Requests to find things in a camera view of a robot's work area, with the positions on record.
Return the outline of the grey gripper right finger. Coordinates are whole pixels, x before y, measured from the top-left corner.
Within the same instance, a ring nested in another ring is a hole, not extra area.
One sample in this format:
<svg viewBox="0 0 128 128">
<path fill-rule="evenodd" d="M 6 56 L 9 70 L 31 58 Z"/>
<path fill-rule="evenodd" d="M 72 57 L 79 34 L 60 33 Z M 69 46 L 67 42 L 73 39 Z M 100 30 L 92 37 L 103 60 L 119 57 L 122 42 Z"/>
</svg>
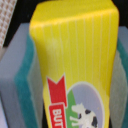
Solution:
<svg viewBox="0 0 128 128">
<path fill-rule="evenodd" d="M 110 119 L 112 128 L 128 128 L 128 28 L 118 32 L 110 91 Z"/>
</svg>

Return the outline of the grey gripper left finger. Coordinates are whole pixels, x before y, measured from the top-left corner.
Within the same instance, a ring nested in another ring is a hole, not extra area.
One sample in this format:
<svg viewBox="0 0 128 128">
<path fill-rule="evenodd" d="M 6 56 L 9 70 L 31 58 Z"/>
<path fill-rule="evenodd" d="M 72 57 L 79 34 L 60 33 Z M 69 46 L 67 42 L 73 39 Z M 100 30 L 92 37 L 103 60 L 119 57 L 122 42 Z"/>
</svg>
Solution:
<svg viewBox="0 0 128 128">
<path fill-rule="evenodd" d="M 0 96 L 9 128 L 42 128 L 42 80 L 29 24 L 21 24 L 0 61 Z"/>
</svg>

